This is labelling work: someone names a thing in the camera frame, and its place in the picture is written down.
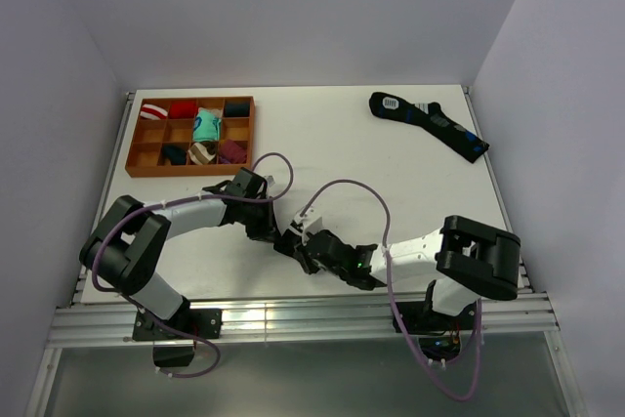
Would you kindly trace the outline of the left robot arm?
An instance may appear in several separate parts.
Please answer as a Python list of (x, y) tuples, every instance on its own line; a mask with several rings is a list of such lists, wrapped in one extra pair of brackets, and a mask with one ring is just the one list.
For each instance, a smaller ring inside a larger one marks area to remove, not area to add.
[(144, 204), (124, 195), (105, 213), (79, 253), (80, 263), (155, 316), (155, 327), (179, 338), (190, 326), (189, 301), (157, 272), (165, 242), (197, 229), (240, 224), (253, 240), (273, 242), (277, 227), (268, 179), (243, 168), (195, 196)]

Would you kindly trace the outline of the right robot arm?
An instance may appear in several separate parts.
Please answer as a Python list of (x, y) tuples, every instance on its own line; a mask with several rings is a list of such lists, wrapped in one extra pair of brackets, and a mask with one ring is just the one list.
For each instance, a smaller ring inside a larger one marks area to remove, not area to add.
[(423, 317), (435, 329), (479, 298), (518, 297), (521, 240), (465, 217), (448, 216), (440, 229), (387, 247), (351, 246), (312, 212), (297, 216), (290, 229), (301, 237), (305, 260), (353, 288), (372, 291), (396, 280), (427, 278)]

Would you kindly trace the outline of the orange compartment tray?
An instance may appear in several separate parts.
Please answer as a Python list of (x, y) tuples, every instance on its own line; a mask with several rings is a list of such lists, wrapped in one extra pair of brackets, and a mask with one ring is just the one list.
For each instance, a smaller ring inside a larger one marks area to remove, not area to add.
[(125, 169), (132, 178), (233, 175), (253, 163), (251, 96), (142, 98)]

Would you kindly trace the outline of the maroon purple rolled sock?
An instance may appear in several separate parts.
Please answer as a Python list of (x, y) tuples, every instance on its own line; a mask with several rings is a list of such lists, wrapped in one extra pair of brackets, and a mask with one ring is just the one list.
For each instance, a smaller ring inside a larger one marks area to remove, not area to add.
[(225, 164), (245, 164), (247, 150), (235, 141), (224, 140), (219, 144), (219, 157)]

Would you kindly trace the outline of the beige brown rolled sock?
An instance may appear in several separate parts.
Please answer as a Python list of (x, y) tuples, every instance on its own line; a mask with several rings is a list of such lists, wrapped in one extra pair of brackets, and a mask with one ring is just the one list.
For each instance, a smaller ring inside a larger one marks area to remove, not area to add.
[(218, 154), (218, 146), (217, 141), (193, 143), (187, 152), (190, 162), (201, 166), (213, 163)]

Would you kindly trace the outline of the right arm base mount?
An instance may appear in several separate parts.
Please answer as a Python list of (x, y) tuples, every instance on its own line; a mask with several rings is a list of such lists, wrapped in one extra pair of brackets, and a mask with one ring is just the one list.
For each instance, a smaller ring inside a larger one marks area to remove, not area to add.
[(465, 307), (458, 315), (450, 316), (427, 310), (425, 301), (396, 301), (396, 312), (411, 336), (442, 336), (476, 329), (476, 303)]

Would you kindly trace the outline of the dark teal rolled sock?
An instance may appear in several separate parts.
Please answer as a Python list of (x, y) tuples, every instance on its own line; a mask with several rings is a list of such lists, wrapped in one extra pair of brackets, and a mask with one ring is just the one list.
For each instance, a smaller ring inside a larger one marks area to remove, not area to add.
[(184, 166), (187, 164), (187, 151), (179, 146), (164, 145), (161, 153), (172, 166)]

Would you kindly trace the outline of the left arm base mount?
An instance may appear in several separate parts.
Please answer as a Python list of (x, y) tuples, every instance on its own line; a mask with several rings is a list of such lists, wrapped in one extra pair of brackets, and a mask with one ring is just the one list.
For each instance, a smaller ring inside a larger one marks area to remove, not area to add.
[[(213, 371), (221, 360), (221, 352), (213, 343), (221, 335), (221, 309), (184, 307), (170, 319), (158, 319), (138, 311), (132, 332), (134, 342), (152, 343), (152, 361), (159, 372), (173, 377), (196, 377)], [(205, 346), (213, 351), (212, 363), (204, 370), (185, 372)]]

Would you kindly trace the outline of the aluminium front rail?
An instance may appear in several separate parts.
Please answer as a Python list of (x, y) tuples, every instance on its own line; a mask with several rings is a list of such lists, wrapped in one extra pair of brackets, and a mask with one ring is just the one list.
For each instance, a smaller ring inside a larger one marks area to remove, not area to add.
[[(274, 301), (195, 302), (195, 310), (222, 311), (218, 344), (396, 338), (385, 295)], [(55, 312), (47, 349), (131, 346), (136, 309), (129, 304), (78, 304)], [(521, 293), (515, 301), (482, 302), (486, 334), (559, 329), (545, 293)]]

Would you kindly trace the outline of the black white-striped sock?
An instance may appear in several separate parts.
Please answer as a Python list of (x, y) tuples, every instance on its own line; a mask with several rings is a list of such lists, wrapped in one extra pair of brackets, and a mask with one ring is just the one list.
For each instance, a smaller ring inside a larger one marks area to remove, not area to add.
[(308, 269), (303, 251), (302, 237), (298, 233), (287, 229), (275, 240), (273, 250), (297, 261), (303, 271)]

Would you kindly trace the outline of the dark navy rolled sock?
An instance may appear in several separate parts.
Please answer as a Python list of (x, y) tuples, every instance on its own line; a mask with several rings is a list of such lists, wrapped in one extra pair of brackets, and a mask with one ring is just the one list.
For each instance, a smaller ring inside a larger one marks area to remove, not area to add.
[(226, 101), (224, 106), (225, 118), (247, 118), (250, 115), (249, 101)]

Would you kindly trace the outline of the black blue patterned sock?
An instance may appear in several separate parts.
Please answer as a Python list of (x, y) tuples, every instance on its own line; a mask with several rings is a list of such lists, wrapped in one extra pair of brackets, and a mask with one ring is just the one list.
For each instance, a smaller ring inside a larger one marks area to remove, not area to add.
[(375, 117), (419, 127), (470, 163), (489, 150), (486, 141), (448, 117), (437, 102), (413, 104), (395, 95), (374, 92), (368, 105)]

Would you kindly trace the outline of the red white striped rolled sock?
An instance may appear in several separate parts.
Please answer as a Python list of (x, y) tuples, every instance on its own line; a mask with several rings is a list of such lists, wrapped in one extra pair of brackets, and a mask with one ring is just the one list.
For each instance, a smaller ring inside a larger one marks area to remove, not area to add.
[(155, 104), (143, 104), (139, 116), (145, 120), (165, 120), (168, 117), (168, 111)]

